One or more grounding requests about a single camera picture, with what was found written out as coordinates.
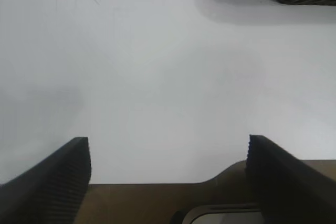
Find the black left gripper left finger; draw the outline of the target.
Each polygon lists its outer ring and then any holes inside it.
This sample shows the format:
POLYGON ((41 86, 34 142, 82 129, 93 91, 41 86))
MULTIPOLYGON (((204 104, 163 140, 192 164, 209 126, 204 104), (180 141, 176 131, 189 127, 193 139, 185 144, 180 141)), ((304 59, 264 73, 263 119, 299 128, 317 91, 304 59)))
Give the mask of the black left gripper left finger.
POLYGON ((1 185, 1 223, 74 223, 90 177, 89 139, 75 137, 1 185))

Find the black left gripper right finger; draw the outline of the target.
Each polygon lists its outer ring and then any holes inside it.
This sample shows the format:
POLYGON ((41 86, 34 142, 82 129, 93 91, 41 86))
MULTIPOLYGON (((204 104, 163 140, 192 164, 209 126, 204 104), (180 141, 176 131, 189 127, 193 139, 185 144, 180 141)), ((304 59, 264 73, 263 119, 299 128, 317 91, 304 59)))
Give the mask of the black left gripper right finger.
POLYGON ((265 223, 335 223, 335 180, 262 135, 250 135, 246 178, 265 223))

